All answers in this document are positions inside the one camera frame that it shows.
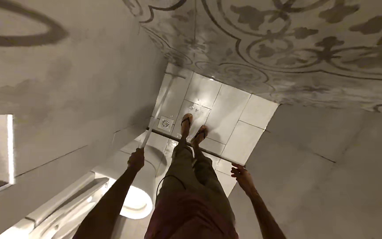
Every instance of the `ornate ceiling pattern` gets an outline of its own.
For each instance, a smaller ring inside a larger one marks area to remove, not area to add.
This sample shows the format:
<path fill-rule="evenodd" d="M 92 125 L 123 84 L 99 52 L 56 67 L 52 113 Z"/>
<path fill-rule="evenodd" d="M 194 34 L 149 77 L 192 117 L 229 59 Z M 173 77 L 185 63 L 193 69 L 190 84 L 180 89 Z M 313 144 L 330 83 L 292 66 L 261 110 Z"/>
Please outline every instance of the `ornate ceiling pattern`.
<path fill-rule="evenodd" d="M 277 103 L 382 112 L 382 1 L 123 1 L 169 62 Z"/>

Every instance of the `drain cover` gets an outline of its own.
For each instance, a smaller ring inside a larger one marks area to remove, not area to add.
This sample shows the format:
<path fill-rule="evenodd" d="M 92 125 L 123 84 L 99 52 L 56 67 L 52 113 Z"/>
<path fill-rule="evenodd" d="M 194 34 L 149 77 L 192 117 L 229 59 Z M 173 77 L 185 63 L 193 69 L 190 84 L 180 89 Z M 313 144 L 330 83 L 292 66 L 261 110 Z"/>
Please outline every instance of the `drain cover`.
<path fill-rule="evenodd" d="M 173 125 L 172 119 L 162 116 L 160 117 L 159 125 L 157 126 L 157 128 L 170 132 L 170 130 L 172 129 L 172 125 Z"/>

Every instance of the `white tile floor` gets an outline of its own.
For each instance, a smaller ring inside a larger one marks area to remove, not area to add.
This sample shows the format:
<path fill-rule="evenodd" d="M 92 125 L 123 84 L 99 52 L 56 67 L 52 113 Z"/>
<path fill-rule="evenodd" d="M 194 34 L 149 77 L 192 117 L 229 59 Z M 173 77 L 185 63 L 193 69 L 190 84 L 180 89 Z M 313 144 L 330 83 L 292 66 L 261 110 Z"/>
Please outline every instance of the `white tile floor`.
<path fill-rule="evenodd" d="M 158 120 L 154 124 L 154 129 L 179 139 L 182 117 L 186 113 L 192 113 L 193 124 L 187 140 L 190 141 L 194 137 L 201 125 L 206 125 L 209 128 L 209 134 L 200 147 L 244 165 L 278 104 L 170 63 L 166 71 L 181 75 L 185 79 L 173 79 L 173 85 L 158 117 L 164 116 L 174 120 L 172 129 L 166 131 L 158 128 Z M 171 76 L 166 75 L 153 116 L 169 80 Z M 178 143 L 171 139 L 161 141 L 163 144 L 166 142 L 165 157 L 170 157 L 172 160 L 173 148 Z M 218 175 L 222 173 L 219 179 L 229 195 L 236 182 L 230 177 L 231 164 L 218 157 L 206 155 L 212 158 L 216 173 Z M 169 165 L 170 162 L 166 166 L 161 165 L 157 168 L 159 180 L 164 176 Z"/>

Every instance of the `flip-flop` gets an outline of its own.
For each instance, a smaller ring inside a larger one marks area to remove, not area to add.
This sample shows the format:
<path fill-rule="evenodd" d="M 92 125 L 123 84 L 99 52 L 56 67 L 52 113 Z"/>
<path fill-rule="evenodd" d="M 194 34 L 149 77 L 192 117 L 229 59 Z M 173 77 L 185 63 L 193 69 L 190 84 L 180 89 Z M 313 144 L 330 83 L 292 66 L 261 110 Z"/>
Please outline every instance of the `flip-flop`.
<path fill-rule="evenodd" d="M 203 133 L 203 137 L 204 137 L 203 140 L 207 137 L 207 134 L 206 134 L 207 127 L 205 127 L 204 129 L 201 129 L 202 127 L 204 127 L 204 125 L 202 125 L 202 126 L 198 129 L 198 131 L 197 131 L 197 133 L 195 134 L 194 138 L 192 138 L 190 142 L 194 141 L 194 139 L 196 139 L 197 136 L 199 136 L 199 134 L 201 134 L 201 133 Z"/>
<path fill-rule="evenodd" d="M 182 120 L 181 126 L 182 126 L 183 122 L 188 121 L 188 124 L 191 127 L 191 120 L 190 120 L 190 118 L 192 118 L 192 114 L 190 114 L 188 117 L 186 117 L 185 119 Z"/>

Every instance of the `person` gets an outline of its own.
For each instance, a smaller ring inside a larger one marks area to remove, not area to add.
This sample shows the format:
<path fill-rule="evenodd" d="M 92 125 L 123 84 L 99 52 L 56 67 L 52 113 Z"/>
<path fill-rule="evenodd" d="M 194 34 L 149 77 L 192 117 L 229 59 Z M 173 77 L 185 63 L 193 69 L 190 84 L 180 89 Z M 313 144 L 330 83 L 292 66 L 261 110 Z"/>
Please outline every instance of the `person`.
<path fill-rule="evenodd" d="M 173 150 L 172 163 L 162 181 L 155 210 L 145 239 L 237 239 L 235 217 L 210 158 L 203 155 L 199 144 L 207 137 L 202 126 L 191 140 L 194 155 L 186 145 L 192 114 L 184 115 L 182 137 Z M 264 239 L 285 236 L 257 193 L 245 167 L 232 164 L 232 177 L 250 198 Z M 126 194 L 137 172 L 144 166 L 144 150 L 136 149 L 128 168 L 113 184 L 79 226 L 74 239 L 109 239 L 122 209 Z"/>

